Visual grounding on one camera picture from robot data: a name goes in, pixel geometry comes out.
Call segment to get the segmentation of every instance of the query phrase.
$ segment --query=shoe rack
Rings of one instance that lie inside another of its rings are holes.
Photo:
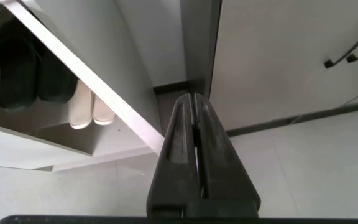
[[[56,171],[159,153],[163,136],[156,96],[115,1],[65,2],[73,8],[64,20],[35,1],[4,2],[0,26],[12,18],[21,21],[116,117],[109,125],[92,122],[73,129],[67,103],[37,98],[24,110],[0,108],[0,166]],[[102,4],[109,10],[96,16]]]

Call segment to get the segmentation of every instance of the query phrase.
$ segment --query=white tile floor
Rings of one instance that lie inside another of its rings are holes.
[[[358,218],[358,112],[231,138],[261,217]],[[50,173],[0,168],[11,214],[144,216],[155,154]]]
[[[358,112],[231,140],[261,217],[358,218]]]

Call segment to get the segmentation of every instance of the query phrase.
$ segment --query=black slipper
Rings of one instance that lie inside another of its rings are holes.
[[[38,96],[41,100],[66,103],[74,95],[77,76],[49,49],[46,49],[41,57]]]
[[[17,20],[0,28],[0,107],[19,110],[37,98],[35,37]]]

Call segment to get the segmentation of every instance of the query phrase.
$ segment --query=cabinet door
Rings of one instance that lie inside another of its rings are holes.
[[[36,169],[86,159],[90,155],[0,127],[0,166]]]
[[[222,124],[341,106],[358,95],[358,62],[324,62],[357,41],[358,1],[224,0],[210,98]]]
[[[29,0],[4,5],[150,148],[163,143],[157,99],[115,1]]]

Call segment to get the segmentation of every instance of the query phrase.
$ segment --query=wall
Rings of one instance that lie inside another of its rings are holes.
[[[117,0],[153,86],[186,80],[177,0]]]

